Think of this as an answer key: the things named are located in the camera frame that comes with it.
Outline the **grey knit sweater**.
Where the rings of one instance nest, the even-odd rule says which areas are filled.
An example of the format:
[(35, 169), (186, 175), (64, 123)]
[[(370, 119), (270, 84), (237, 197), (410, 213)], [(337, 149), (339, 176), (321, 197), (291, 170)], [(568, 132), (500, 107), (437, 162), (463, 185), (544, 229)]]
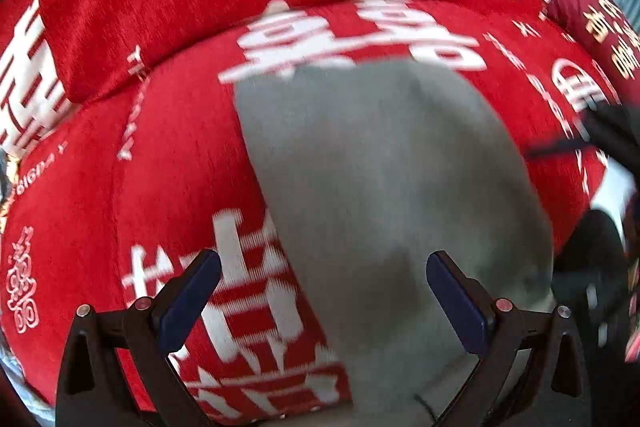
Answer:
[(552, 231), (506, 127), (468, 80), (411, 60), (305, 66), (234, 89), (286, 257), (344, 364), (340, 426), (427, 426), (469, 375), (426, 283), (446, 251), (495, 297), (552, 303)]

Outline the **black trouser leg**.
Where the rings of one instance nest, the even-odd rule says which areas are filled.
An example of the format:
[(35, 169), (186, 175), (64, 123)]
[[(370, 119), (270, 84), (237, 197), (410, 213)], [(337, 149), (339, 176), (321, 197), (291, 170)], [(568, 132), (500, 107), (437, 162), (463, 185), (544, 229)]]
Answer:
[(612, 218), (600, 209), (580, 219), (553, 263), (552, 291), (584, 335), (594, 335), (628, 296), (628, 261)]

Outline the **dark red pillow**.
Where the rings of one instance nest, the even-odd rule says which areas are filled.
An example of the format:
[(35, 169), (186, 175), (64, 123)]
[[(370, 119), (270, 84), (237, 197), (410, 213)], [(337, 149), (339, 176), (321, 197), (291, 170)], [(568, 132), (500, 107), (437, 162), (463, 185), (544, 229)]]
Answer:
[(639, 35), (613, 0), (550, 0), (547, 14), (597, 62), (620, 101), (639, 104)]

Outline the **red sofa seat cushion cover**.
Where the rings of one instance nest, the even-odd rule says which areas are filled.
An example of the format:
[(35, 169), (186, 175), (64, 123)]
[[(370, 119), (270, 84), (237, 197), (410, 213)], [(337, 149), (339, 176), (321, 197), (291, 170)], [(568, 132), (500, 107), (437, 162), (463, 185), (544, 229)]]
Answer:
[(208, 38), (78, 112), (22, 162), (2, 237), (1, 327), (28, 387), (56, 397), (77, 306), (157, 295), (203, 248), (221, 281), (169, 360), (214, 421), (241, 425), (352, 401), (344, 364), (286, 257), (242, 135), (235, 86), (305, 66), (411, 60), (462, 75), (518, 149), (552, 231), (570, 236), (601, 186), (595, 150), (529, 160), (617, 102), (602, 69), (538, 16), (432, 0), (356, 0)]

